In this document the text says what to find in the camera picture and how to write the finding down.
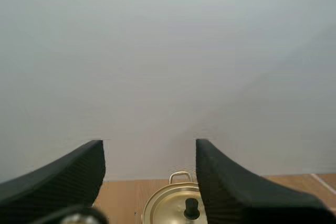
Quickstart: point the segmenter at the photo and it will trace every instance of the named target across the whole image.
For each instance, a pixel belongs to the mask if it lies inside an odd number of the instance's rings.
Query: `white backdrop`
[[[106,179],[336,172],[334,0],[0,0],[0,182],[92,138]]]

